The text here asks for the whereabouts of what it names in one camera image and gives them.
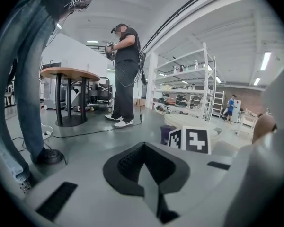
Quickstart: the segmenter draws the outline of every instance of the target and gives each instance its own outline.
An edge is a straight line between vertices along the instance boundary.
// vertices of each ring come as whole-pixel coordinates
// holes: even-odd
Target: person
[[[115,57],[115,101],[113,114],[106,119],[116,121],[116,128],[133,125],[133,88],[139,71],[140,41],[137,32],[125,24],[115,27],[115,34],[120,42],[106,52],[117,51]]]
[[[27,193],[36,181],[9,135],[4,117],[4,91],[12,62],[18,58],[14,86],[25,145],[33,163],[59,163],[63,159],[62,153],[44,148],[40,119],[39,62],[59,19],[89,4],[88,0],[82,0],[76,7],[69,9],[71,1],[20,0],[0,31],[0,155],[23,193]]]
[[[231,99],[228,101],[228,107],[227,107],[227,112],[226,112],[226,114],[227,114],[226,122],[229,121],[230,124],[231,124],[231,117],[232,117],[233,108],[235,106],[235,100],[234,100],[235,97],[236,97],[236,95],[233,94],[231,96]]]

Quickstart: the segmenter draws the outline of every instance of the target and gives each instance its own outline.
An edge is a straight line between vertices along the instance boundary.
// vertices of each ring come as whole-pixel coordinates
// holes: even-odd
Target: white wall
[[[110,81],[110,84],[114,85],[113,97],[115,97],[115,73],[113,71],[107,71],[107,77]],[[141,98],[141,94],[142,94],[142,82],[141,82],[141,78],[139,78],[138,82],[134,84],[133,98]]]
[[[107,75],[110,60],[88,48],[84,44],[66,36],[58,34],[42,54],[42,63],[61,62],[62,67],[86,70],[100,77]]]

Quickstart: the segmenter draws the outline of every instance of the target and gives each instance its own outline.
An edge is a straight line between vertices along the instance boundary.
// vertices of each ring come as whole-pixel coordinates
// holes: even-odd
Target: round table
[[[72,127],[87,121],[85,115],[85,90],[87,81],[99,81],[100,77],[84,70],[66,67],[51,67],[41,71],[41,76],[57,79],[56,81],[56,124],[61,127]],[[60,106],[61,80],[67,80],[67,116],[62,117]],[[81,115],[71,114],[71,81],[80,81],[81,85]]]

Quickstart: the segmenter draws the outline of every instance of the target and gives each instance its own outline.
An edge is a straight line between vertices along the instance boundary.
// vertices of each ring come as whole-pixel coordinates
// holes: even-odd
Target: blue shirt
[[[234,108],[234,107],[232,107],[231,105],[235,105],[235,102],[234,102],[232,99],[229,100],[228,111],[230,111],[230,112],[232,112],[232,111],[233,111],[233,108]]]

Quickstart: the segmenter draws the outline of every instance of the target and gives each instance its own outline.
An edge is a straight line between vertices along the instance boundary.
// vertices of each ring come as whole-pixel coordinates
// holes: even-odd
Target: wooden tabletop
[[[72,79],[73,81],[82,81],[82,78],[88,78],[90,81],[99,81],[100,77],[96,74],[68,67],[50,67],[41,71],[41,76],[56,79],[57,74],[62,74],[62,79]]]

